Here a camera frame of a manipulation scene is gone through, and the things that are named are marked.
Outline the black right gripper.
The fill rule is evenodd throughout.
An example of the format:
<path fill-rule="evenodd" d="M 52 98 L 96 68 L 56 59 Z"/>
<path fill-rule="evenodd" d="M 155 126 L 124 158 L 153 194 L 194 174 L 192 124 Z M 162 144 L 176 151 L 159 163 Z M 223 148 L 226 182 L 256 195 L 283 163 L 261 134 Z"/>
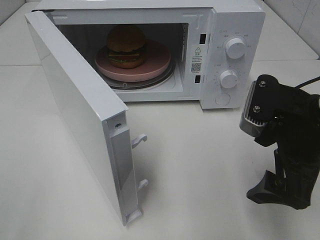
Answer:
<path fill-rule="evenodd" d="M 320 96 L 279 83 L 271 100 L 271 120 L 254 140 L 264 147 L 277 143 L 276 173 L 267 170 L 246 197 L 303 210 L 320 172 Z"/>

